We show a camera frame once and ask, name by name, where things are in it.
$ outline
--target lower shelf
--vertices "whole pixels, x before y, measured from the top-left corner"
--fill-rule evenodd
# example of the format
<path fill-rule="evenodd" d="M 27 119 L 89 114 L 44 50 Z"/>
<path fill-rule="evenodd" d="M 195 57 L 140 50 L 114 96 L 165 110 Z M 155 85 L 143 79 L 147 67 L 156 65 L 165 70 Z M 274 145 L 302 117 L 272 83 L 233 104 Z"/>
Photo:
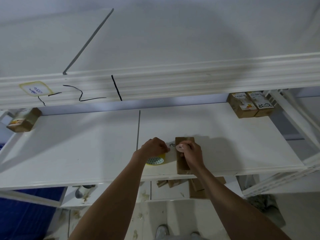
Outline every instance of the lower shelf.
<path fill-rule="evenodd" d="M 225 186 L 231 191 L 243 197 L 242 191 L 239 187 L 238 181 L 235 176 L 225 176 Z M 108 188 L 110 183 L 98 184 L 91 189 L 89 196 L 84 199 L 77 199 L 75 192 L 77 187 L 69 186 L 65 197 L 63 199 L 62 208 L 90 206 L 100 195 Z M 182 200 L 189 199 L 189 184 L 186 180 L 180 185 L 169 188 L 168 184 L 158 187 L 156 181 L 141 182 L 138 190 L 137 203 L 145 201 L 164 201 L 164 200 Z"/>

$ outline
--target hand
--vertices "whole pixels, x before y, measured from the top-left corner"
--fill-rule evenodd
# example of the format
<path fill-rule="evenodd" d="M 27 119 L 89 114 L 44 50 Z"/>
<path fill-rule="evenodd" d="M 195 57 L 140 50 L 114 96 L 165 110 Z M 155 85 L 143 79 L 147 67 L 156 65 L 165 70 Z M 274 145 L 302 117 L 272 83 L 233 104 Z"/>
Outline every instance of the hand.
<path fill-rule="evenodd" d="M 135 154 L 138 154 L 139 157 L 143 157 L 144 159 L 148 160 L 150 157 L 156 157 L 169 151 L 170 148 L 167 147 L 164 141 L 154 137 L 143 144 L 142 147 L 135 152 Z"/>
<path fill-rule="evenodd" d="M 193 173 L 197 172 L 201 168 L 206 168 L 202 159 L 201 146 L 190 140 L 182 141 L 180 144 L 182 144 L 183 148 L 181 156 L 186 158 L 186 162 Z"/>

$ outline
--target human arm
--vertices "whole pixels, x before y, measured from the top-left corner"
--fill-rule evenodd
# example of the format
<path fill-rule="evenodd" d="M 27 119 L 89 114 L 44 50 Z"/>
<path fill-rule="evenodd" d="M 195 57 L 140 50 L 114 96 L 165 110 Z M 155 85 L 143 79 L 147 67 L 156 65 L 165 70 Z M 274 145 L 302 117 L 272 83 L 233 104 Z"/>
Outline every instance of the human arm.
<path fill-rule="evenodd" d="M 205 167 L 201 147 L 183 141 L 184 157 L 202 183 L 231 240 L 290 240 L 258 209 L 219 182 Z"/>
<path fill-rule="evenodd" d="M 135 151 L 128 165 L 80 219 L 69 240 L 124 239 L 146 161 L 169 150 L 155 137 Z"/>

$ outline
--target gray strip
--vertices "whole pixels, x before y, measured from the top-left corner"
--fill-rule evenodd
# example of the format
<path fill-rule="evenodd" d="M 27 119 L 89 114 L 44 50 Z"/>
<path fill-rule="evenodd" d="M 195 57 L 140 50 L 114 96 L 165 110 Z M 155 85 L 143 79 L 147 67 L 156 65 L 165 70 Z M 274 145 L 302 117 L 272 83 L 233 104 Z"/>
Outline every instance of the gray strip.
<path fill-rule="evenodd" d="M 91 40 L 94 38 L 94 36 L 98 33 L 98 31 L 101 29 L 101 27 L 104 25 L 104 23 L 106 22 L 106 20 L 110 17 L 111 13 L 114 11 L 114 8 L 111 10 L 111 12 L 109 12 L 109 14 L 106 16 L 106 18 L 102 21 L 102 23 L 96 28 L 96 30 L 93 32 L 93 34 L 90 36 L 90 38 L 88 39 L 88 41 L 84 44 L 84 46 L 82 47 L 82 49 L 78 52 L 78 54 L 73 58 L 73 60 L 71 61 L 71 63 L 68 65 L 68 67 L 63 71 L 63 75 L 67 75 L 67 70 L 69 70 L 69 68 L 73 65 L 73 63 L 75 63 L 75 61 L 79 58 L 79 56 L 81 55 L 81 53 L 85 50 L 85 48 L 88 46 L 88 44 L 91 42 Z"/>
<path fill-rule="evenodd" d="M 136 150 L 138 150 L 138 143 L 139 143 L 140 114 L 141 114 L 141 110 L 139 110 L 138 136 L 137 136 L 137 149 Z"/>

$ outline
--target forearm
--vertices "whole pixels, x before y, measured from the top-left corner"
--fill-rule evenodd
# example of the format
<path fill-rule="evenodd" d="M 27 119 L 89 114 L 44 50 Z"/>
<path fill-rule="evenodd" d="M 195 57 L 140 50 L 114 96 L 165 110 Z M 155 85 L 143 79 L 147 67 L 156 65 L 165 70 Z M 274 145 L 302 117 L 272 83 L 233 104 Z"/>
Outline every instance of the forearm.
<path fill-rule="evenodd" d="M 129 164 L 81 218 L 69 240 L 125 238 L 145 165 L 139 157 L 134 153 Z"/>
<path fill-rule="evenodd" d="M 206 168 L 195 175 L 206 190 L 231 240 L 290 238 L 265 215 L 220 183 Z"/>

